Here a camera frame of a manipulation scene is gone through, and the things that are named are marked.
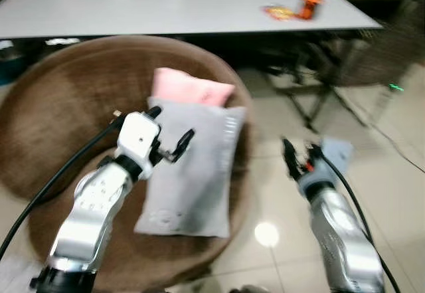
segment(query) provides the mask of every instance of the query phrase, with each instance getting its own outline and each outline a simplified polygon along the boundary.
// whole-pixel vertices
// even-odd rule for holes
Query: round chair
[[[162,37],[106,37],[60,50],[34,65],[0,109],[0,180],[15,195],[30,199],[72,154],[108,125],[114,110],[147,110],[153,71],[159,67],[233,84],[236,90],[226,107],[248,110],[232,168],[231,237],[135,234],[146,192],[146,182],[140,181],[114,220],[95,282],[95,289],[102,292],[142,292],[196,277],[232,240],[249,206],[252,108],[247,90],[223,60],[199,47]],[[50,194],[69,186],[66,191],[31,213],[30,238],[41,261],[71,210],[76,183],[112,152],[116,139],[111,134],[77,161]]]

